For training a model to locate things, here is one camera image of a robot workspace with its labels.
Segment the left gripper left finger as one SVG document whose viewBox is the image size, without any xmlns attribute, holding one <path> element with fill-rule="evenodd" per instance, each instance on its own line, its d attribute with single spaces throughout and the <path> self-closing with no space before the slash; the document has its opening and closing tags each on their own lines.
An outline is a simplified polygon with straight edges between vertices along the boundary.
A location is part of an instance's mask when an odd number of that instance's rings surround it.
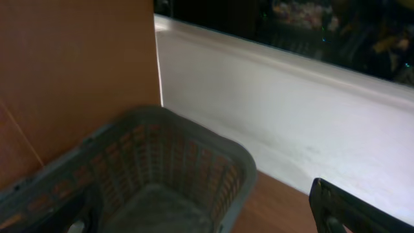
<svg viewBox="0 0 414 233">
<path fill-rule="evenodd" d="M 97 186 L 87 186 L 72 196 L 51 216 L 32 227 L 35 233 L 101 232 L 100 218 L 104 207 Z"/>
</svg>

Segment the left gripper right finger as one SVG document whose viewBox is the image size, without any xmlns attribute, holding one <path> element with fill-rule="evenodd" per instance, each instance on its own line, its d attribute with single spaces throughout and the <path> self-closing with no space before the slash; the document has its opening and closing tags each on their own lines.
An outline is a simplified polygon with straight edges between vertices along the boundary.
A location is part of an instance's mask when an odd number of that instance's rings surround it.
<svg viewBox="0 0 414 233">
<path fill-rule="evenodd" d="M 413 226 L 322 178 L 313 180 L 309 203 L 318 233 L 413 233 Z"/>
</svg>

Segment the grey plastic mesh basket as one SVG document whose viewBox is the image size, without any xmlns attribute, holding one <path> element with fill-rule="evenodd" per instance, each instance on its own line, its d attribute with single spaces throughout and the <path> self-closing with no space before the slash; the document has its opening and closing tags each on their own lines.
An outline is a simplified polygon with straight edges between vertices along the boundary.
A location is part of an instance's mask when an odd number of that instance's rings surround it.
<svg viewBox="0 0 414 233">
<path fill-rule="evenodd" d="M 256 177 L 240 144 L 166 108 L 139 107 L 1 192 L 1 231 L 32 232 L 97 186 L 101 232 L 229 232 Z"/>
</svg>

